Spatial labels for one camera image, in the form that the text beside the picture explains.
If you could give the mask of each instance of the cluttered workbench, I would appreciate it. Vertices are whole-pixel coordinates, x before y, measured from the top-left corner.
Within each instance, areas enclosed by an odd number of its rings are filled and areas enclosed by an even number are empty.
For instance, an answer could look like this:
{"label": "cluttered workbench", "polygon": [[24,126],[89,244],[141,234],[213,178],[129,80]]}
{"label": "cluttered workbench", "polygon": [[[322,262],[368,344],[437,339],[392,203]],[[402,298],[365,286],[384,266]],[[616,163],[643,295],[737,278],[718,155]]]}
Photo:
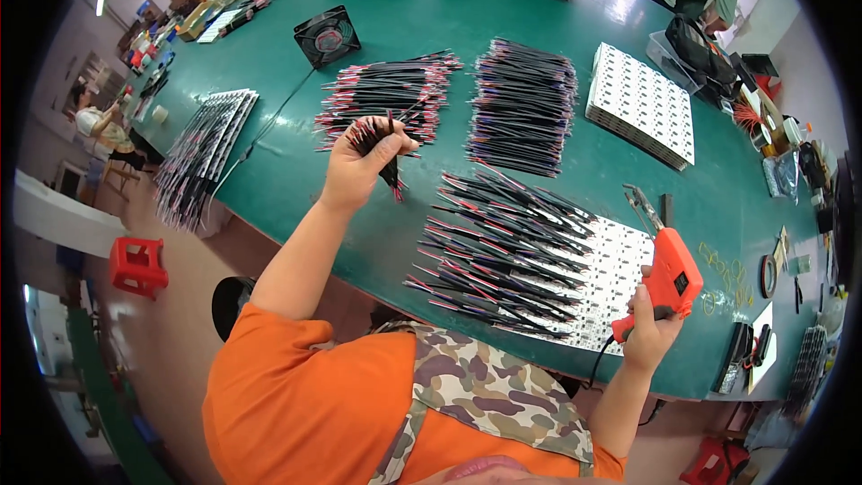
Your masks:
{"label": "cluttered workbench", "polygon": [[[344,5],[362,48],[320,70],[312,70],[293,41],[293,27],[337,5]],[[653,393],[705,399],[727,354],[734,320],[752,322],[772,303],[772,330],[778,335],[776,361],[752,393],[730,399],[780,399],[787,391],[804,330],[814,323],[825,272],[825,253],[813,211],[805,200],[773,199],[767,191],[760,154],[727,114],[691,98],[695,164],[683,171],[665,165],[585,117],[593,61],[602,42],[650,64],[648,36],[662,31],[671,14],[650,0],[274,0],[253,22],[212,44],[175,40],[170,81],[154,103],[169,116],[158,123],[147,114],[135,129],[167,153],[210,93],[249,88],[259,98],[227,160],[227,167],[257,137],[247,161],[230,174],[215,198],[276,242],[283,243],[315,202],[323,185],[328,154],[315,151],[321,135],[314,117],[329,95],[321,85],[353,64],[399,61],[450,49],[466,65],[450,75],[448,107],[432,145],[421,159],[403,158],[400,177],[409,185],[396,204],[380,185],[353,218],[335,260],[333,274],[404,313],[462,331],[550,370],[589,376],[596,352],[525,337],[429,304],[428,296],[405,287],[411,264],[427,259],[416,250],[426,216],[440,216],[436,189],[444,171],[468,176],[465,158],[470,129],[476,58],[492,38],[508,38],[567,57],[575,70],[579,100],[572,135],[561,154],[556,178],[515,170],[506,173],[529,186],[541,186],[612,221],[641,229],[621,184],[639,186],[656,207],[662,194],[673,196],[673,226],[688,246],[704,278],[704,291],[673,348],[652,379]],[[146,75],[131,82],[140,89]],[[281,105],[297,87],[295,95]],[[775,295],[760,295],[760,263],[772,253],[786,227],[790,256],[811,254],[812,270],[800,275],[803,303],[794,307],[793,277],[778,274]],[[606,356],[598,382],[607,382],[620,364]]]}

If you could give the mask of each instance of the black hair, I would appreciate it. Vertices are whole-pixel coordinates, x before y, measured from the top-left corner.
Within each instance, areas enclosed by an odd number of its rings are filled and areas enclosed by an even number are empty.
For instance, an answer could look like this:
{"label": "black hair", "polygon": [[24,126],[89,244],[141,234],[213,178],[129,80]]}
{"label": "black hair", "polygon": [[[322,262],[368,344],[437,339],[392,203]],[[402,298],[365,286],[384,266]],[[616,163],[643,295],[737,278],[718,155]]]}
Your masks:
{"label": "black hair", "polygon": [[71,102],[75,104],[75,107],[79,105],[81,102],[81,96],[84,95],[84,92],[87,91],[87,87],[83,83],[75,83],[72,85],[69,93],[71,94]]}

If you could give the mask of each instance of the black tape roll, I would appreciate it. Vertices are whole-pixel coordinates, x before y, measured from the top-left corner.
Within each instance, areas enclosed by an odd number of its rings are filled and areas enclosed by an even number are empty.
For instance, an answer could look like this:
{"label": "black tape roll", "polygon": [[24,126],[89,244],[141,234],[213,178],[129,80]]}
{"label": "black tape roll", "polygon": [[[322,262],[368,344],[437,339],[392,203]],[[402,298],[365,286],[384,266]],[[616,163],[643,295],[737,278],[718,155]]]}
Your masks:
{"label": "black tape roll", "polygon": [[[772,268],[772,281],[769,282],[766,278],[769,276],[769,268]],[[778,284],[778,265],[775,264],[775,257],[772,255],[763,255],[760,261],[760,294],[764,298],[771,298],[775,294],[775,286]]]}

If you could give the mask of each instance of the plastic stool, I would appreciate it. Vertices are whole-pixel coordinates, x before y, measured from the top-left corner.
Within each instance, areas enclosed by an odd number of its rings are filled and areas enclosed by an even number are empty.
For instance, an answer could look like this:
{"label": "plastic stool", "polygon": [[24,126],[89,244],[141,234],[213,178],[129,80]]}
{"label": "plastic stool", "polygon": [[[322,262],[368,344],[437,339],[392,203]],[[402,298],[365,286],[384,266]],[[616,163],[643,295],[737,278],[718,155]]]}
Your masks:
{"label": "plastic stool", "polygon": [[[129,245],[140,246],[137,253],[128,251]],[[117,238],[110,250],[111,284],[134,295],[146,296],[155,300],[156,288],[167,287],[167,272],[158,264],[158,250],[165,240],[145,240],[142,238]]]}
{"label": "plastic stool", "polygon": [[701,441],[694,468],[691,472],[680,474],[679,479],[691,485],[725,485],[730,473],[748,457],[747,451],[733,444],[727,445],[725,454],[721,440],[706,436]]}

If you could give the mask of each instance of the camouflage apron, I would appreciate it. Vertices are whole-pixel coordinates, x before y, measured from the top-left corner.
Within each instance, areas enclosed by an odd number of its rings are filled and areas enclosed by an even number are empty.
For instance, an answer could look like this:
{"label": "camouflage apron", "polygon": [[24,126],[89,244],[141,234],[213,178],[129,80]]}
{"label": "camouflage apron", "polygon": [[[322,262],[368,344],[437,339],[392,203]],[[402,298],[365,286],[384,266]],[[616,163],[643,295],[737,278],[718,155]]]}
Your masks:
{"label": "camouflage apron", "polygon": [[496,437],[580,463],[592,476],[592,440],[566,391],[544,370],[457,331],[396,321],[375,332],[416,336],[413,402],[369,485],[398,482],[427,409]]}

